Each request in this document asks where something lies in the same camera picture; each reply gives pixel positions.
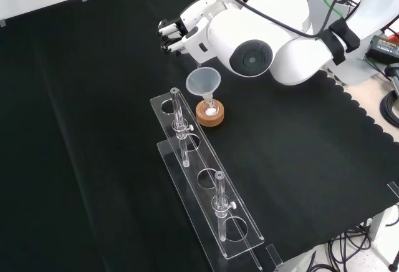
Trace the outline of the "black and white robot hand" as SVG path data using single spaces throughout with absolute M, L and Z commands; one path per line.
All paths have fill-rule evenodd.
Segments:
M 189 54 L 197 63 L 215 57 L 208 41 L 209 11 L 216 0 L 197 0 L 173 20 L 164 19 L 158 24 L 157 35 L 161 49 L 176 55 Z

